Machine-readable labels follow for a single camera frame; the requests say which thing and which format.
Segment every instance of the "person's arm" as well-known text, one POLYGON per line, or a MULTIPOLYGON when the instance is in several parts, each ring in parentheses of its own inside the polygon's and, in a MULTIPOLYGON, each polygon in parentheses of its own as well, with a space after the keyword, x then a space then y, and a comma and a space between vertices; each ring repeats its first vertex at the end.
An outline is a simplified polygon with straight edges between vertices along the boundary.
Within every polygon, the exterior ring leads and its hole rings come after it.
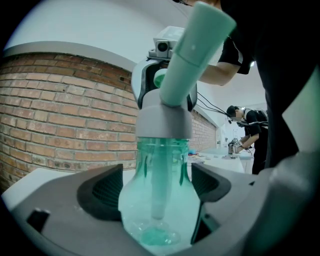
POLYGON ((235 76, 239 69, 239 65, 218 62, 215 66, 209 65, 199 80, 207 84, 224 86, 235 76))
POLYGON ((236 153, 239 153, 240 151, 249 148, 253 143, 257 141, 257 139, 259 139, 259 133, 250 136, 250 138, 248 138, 248 140, 245 143, 242 143, 242 146, 236 149, 236 153))
POLYGON ((223 43, 223 49, 217 65, 209 65, 204 71, 201 82, 224 86, 236 73, 248 74, 252 58, 241 53, 235 43, 228 37, 223 43))

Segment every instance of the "clear plastic bottle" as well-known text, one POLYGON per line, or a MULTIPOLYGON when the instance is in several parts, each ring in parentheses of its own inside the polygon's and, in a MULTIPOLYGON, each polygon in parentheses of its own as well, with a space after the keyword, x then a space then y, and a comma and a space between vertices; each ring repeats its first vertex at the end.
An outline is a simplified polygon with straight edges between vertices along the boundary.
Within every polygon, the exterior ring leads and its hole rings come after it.
POLYGON ((187 173, 188 140, 139 138, 136 173, 122 189, 125 230, 162 256, 190 246, 200 200, 187 173))

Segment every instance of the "black shirt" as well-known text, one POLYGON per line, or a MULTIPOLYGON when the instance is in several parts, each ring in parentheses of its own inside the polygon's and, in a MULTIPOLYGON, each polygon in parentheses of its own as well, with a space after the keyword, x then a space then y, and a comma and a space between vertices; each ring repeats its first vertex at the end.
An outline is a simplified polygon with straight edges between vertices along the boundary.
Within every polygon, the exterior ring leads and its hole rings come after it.
POLYGON ((225 41, 219 61, 241 66, 241 74, 247 74, 251 61, 256 61, 265 89, 269 132, 266 167, 274 167, 298 151, 282 113, 319 64, 317 4, 311 0, 299 4, 285 0, 221 0, 222 10, 236 21, 237 27, 225 41), (283 141, 288 150, 279 145, 283 141))
MULTIPOLYGON (((248 111, 245 120, 247 123, 253 123, 253 122, 264 122, 267 121, 266 117, 259 113, 259 111, 256 110, 246 110, 248 111)), ((244 127, 245 135, 256 135, 259 134, 259 138, 254 142, 254 157, 264 157, 264 160, 266 159, 267 154, 267 147, 268 147, 268 129, 262 127, 259 124, 251 125, 251 126, 245 126, 244 127)))

